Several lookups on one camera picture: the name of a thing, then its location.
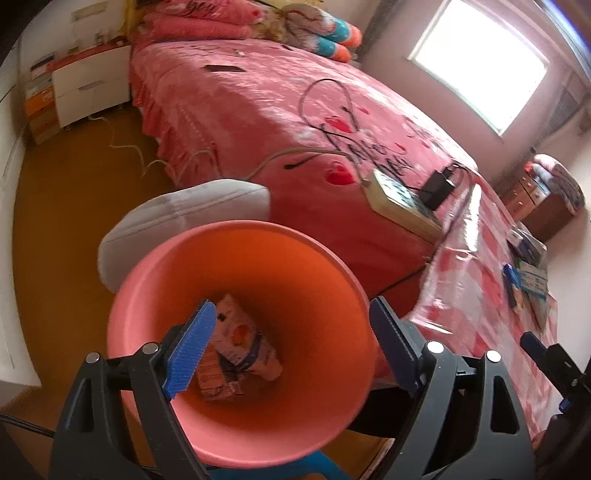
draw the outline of electrical outlet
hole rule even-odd
[[[90,17],[92,15],[98,15],[107,10],[108,0],[104,2],[98,2],[96,4],[89,5],[88,7],[80,8],[72,12],[72,21],[77,22],[83,18]]]

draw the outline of white cushion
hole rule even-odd
[[[224,220],[268,220],[269,191],[240,180],[215,180],[149,200],[129,212],[99,246],[100,279],[116,292],[154,248],[186,230]]]

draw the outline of brown floor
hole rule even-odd
[[[107,117],[115,145],[136,144],[145,162],[156,143],[141,133],[131,107]],[[54,429],[76,372],[90,351],[106,353],[113,295],[101,285],[96,251],[103,236],[131,209],[174,189],[161,165],[144,178],[137,153],[111,149],[103,121],[82,121],[40,146],[22,166],[14,215],[14,281],[22,329],[43,387],[23,395],[7,412]],[[140,459],[151,463],[132,422]],[[47,476],[51,440],[10,428],[26,457]],[[326,449],[357,478],[382,439],[345,432]]]

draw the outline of bright window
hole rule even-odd
[[[451,0],[410,59],[503,133],[544,78],[547,60],[519,34]]]

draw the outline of metal screw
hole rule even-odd
[[[96,352],[91,352],[88,355],[86,355],[86,363],[87,364],[95,364],[99,361],[100,359],[100,354],[96,353]]]
[[[146,343],[142,347],[142,352],[145,353],[146,355],[153,355],[158,351],[159,348],[160,347],[158,346],[157,343]]]
[[[443,344],[439,342],[429,342],[427,344],[427,349],[431,353],[443,353]]]
[[[486,357],[494,364],[497,364],[501,361],[501,354],[495,350],[488,350]]]

